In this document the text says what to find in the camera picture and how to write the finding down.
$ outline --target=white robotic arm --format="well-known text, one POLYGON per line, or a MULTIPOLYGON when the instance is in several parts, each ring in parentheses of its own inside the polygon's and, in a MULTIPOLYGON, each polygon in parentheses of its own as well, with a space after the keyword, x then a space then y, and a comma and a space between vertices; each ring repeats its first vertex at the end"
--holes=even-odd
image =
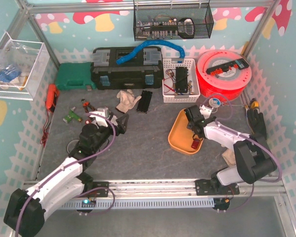
POLYGON ((185 109, 188 128, 199 138, 216 141, 235 153, 236 165, 219 171, 216 178, 223 185, 246 182, 254 183, 256 180, 273 172, 277 166, 273 159, 261 148, 247 140, 259 143, 267 150, 269 147, 262 135, 249 135, 237 132, 210 117, 211 109, 197 105, 185 109))
MULTIPOLYGON (((107 118, 113 124, 116 136, 125 133, 128 114, 117 118, 108 108, 99 108, 92 113, 107 118)), ((33 195, 25 206, 19 234, 22 237, 34 237, 47 218, 60 206, 92 189, 93 179, 84 171, 96 157, 88 160, 85 158, 96 154, 111 135, 113 128, 108 126, 104 118, 96 117, 94 123, 86 124, 74 149, 58 168, 34 186, 26 190, 17 189, 12 193, 3 221, 16 230, 20 209, 33 195)))

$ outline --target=gray work surface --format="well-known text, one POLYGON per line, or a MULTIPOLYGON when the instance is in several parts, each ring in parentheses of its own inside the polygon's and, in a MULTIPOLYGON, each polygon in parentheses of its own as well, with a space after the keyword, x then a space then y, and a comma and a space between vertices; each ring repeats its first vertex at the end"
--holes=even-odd
MULTIPOLYGON (((234 198, 230 208, 246 198, 234 198)), ((211 208, 114 210, 79 216, 55 211, 36 237, 284 237, 273 197, 253 197, 242 209, 211 208)))
MULTIPOLYGON (((116 137, 110 149, 98 156, 86 170, 94 179, 169 179, 169 178, 209 178, 213 172, 226 163, 221 154, 226 150, 214 141, 205 140, 201 150, 192 156, 183 155, 170 148, 168 135, 180 110, 194 103, 163 103, 162 89, 153 91, 147 114, 136 112, 137 105, 128 112, 130 115, 127 131, 116 137)), ((71 90, 61 91, 53 116, 44 156, 41 162, 38 180, 46 177, 67 157, 66 146, 77 139, 84 122, 76 120, 64 123, 63 117, 73 106, 75 112, 85 120, 81 99, 86 99, 95 107, 108 107, 117 117, 122 113, 115 107, 119 103, 118 90, 71 90)), ((232 101, 233 118, 223 124, 235 130, 249 133, 244 110, 240 99, 232 101)), ((215 116, 226 118, 230 115, 230 106, 218 109, 215 116)))

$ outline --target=red multimeter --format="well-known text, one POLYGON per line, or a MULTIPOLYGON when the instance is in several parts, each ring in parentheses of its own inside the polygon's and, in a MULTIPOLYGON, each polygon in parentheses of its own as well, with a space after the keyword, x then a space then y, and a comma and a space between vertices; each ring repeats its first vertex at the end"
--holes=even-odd
POLYGON ((56 85, 49 84, 46 97, 46 108, 51 113, 55 111, 58 96, 59 90, 57 89, 56 85))

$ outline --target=white glove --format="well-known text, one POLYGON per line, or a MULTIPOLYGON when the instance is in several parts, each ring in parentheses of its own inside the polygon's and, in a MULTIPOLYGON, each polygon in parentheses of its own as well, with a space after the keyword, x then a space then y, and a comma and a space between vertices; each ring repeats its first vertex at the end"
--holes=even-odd
POLYGON ((120 103, 117 105, 116 109, 122 113, 126 113, 128 110, 132 109, 137 101, 142 98, 141 95, 135 98, 132 90, 121 90, 116 97, 120 98, 120 103))

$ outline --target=wire mesh basket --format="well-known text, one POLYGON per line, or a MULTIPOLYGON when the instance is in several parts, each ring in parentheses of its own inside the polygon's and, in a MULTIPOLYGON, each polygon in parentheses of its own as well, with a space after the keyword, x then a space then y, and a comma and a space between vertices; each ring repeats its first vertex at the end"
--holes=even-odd
POLYGON ((134 0, 134 38, 186 40, 211 37, 214 20, 209 3, 147 4, 134 0))

